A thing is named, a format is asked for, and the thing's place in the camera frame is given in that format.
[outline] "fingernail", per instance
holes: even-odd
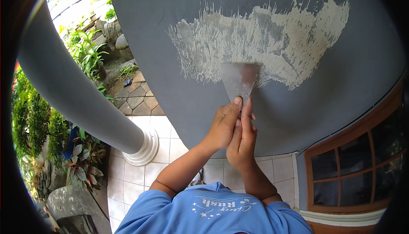
[[[236,98],[234,98],[233,103],[235,103],[235,104],[237,104],[237,105],[240,105],[240,103],[241,103],[241,97],[236,97]]]

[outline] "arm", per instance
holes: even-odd
[[[164,191],[171,198],[184,190],[209,158],[230,143],[242,104],[241,97],[236,97],[233,103],[220,107],[203,141],[163,169],[150,189]]]
[[[227,148],[227,158],[241,174],[246,193],[255,196],[264,205],[274,201],[282,201],[276,187],[267,179],[254,160],[254,147],[257,129],[251,122],[255,119],[252,114],[252,101],[248,100],[244,106],[241,119],[233,131],[233,138]]]

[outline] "exposed plaster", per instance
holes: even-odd
[[[204,8],[193,23],[182,19],[170,26],[168,35],[175,45],[185,78],[203,82],[221,80],[219,63],[258,63],[256,86],[279,81],[293,90],[312,76],[326,49],[341,35],[349,16],[349,2],[323,2],[318,12],[308,12],[310,2],[293,1],[288,12],[278,12],[270,3],[254,6],[241,16],[223,15],[204,0]]]

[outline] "window pane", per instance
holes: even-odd
[[[376,170],[375,201],[391,197],[399,183],[406,154]]]
[[[338,206],[338,180],[314,183],[314,204]]]
[[[389,159],[402,149],[407,148],[407,143],[403,138],[401,108],[378,124],[371,132],[376,164]]]
[[[335,151],[330,150],[311,158],[314,180],[338,176]]]
[[[354,206],[371,201],[372,171],[341,179],[341,205]]]
[[[368,134],[338,147],[341,175],[372,167],[371,145]]]

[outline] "blue t-shirt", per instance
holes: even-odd
[[[189,187],[173,201],[160,190],[143,192],[115,234],[237,232],[312,233],[287,203],[275,201],[264,206],[254,196],[234,193],[215,182]]]

